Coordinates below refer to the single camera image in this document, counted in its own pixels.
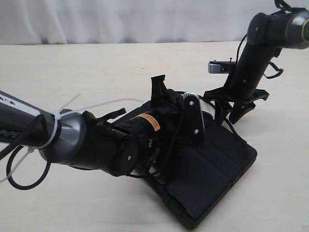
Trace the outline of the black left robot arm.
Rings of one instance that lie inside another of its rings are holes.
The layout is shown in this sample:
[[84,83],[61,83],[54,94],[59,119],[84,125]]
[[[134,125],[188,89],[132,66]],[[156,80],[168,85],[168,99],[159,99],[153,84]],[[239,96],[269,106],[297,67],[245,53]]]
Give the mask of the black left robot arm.
[[101,117],[67,107],[50,113],[2,92],[0,140],[7,146],[0,155],[28,147],[48,164],[113,176],[128,176],[141,165],[146,174],[160,152],[170,153],[182,123],[183,96],[166,88],[164,80],[151,78],[151,99],[142,106]]

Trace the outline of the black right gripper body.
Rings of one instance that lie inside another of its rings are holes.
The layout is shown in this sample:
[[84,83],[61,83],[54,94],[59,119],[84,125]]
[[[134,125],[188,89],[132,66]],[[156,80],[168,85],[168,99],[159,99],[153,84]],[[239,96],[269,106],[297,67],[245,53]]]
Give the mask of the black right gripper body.
[[247,105],[254,103],[257,100],[266,101],[268,97],[269,93],[263,89],[256,89],[250,97],[234,96],[232,93],[228,93],[223,88],[216,88],[204,92],[205,100],[214,101],[220,105],[227,105],[230,102],[240,105]]

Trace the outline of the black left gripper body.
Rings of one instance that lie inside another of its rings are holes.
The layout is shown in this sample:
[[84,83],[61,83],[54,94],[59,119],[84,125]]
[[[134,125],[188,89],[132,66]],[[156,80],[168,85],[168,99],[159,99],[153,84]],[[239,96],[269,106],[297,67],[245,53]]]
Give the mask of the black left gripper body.
[[169,145],[175,143],[184,118],[183,95],[165,86],[165,75],[151,77],[151,109],[159,114],[163,138]]

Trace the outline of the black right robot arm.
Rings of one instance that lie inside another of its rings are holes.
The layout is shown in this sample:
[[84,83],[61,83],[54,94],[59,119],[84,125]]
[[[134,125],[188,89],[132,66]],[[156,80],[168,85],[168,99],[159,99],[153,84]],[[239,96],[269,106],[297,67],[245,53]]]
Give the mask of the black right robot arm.
[[271,60],[284,48],[307,49],[309,46],[309,11],[305,8],[282,6],[273,14],[258,13],[251,20],[242,52],[235,61],[210,61],[208,72],[226,73],[220,88],[205,91],[203,98],[215,103],[215,120],[222,123],[229,117],[232,124],[255,108],[256,100],[267,100],[269,93],[257,89],[268,66],[283,73]]

